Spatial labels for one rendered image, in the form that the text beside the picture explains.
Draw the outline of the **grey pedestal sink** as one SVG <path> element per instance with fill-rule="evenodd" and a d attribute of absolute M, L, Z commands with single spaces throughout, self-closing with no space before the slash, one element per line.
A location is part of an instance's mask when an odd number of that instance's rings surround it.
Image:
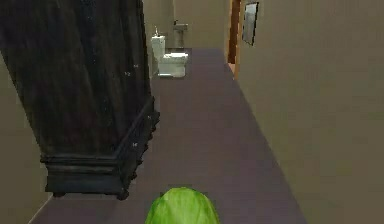
<path fill-rule="evenodd" d="M 177 20 L 175 20 L 173 30 L 175 32 L 175 46 L 177 48 L 183 48 L 184 33 L 188 30 L 188 25 L 186 23 L 179 23 Z"/>

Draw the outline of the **dark wooden cupboard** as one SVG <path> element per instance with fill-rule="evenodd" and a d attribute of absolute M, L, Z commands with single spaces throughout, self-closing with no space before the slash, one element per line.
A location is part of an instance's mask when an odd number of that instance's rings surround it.
<path fill-rule="evenodd" d="M 0 0 L 0 53 L 46 191 L 126 199 L 160 117 L 143 0 Z"/>

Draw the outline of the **framed wall picture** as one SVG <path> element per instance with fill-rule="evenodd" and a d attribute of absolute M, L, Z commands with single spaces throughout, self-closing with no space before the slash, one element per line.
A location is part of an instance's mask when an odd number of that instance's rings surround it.
<path fill-rule="evenodd" d="M 258 6 L 258 2 L 250 2 L 245 5 L 242 40 L 249 45 L 253 45 L 255 41 Z"/>

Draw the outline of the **white toilet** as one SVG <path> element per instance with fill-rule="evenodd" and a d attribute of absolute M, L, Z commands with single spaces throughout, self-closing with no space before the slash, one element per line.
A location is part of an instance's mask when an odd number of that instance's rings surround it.
<path fill-rule="evenodd" d="M 159 75 L 175 78 L 184 77 L 189 54 L 185 52 L 167 53 L 165 46 L 166 40 L 164 35 L 151 37 L 151 47 L 157 62 Z"/>

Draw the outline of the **brown room door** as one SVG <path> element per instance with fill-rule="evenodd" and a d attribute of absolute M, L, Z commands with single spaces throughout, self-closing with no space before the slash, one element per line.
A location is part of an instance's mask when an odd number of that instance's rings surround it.
<path fill-rule="evenodd" d="M 231 64 L 235 63 L 236 58 L 240 3 L 241 0 L 232 0 L 228 42 L 228 62 Z"/>

